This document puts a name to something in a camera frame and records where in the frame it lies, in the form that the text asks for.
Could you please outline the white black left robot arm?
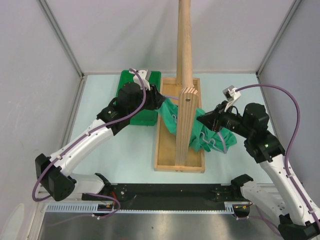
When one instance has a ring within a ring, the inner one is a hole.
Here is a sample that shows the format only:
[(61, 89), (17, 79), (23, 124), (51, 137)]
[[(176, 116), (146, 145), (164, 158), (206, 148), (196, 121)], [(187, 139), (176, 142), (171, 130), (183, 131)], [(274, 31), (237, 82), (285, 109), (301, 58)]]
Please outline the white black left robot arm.
[(82, 134), (51, 155), (42, 153), (36, 157), (37, 183), (57, 202), (71, 194), (94, 194), (100, 200), (107, 199), (110, 182), (102, 174), (74, 174), (73, 170), (96, 147), (128, 126), (133, 116), (142, 110), (158, 110), (165, 100), (154, 84), (143, 90), (137, 83), (126, 83)]

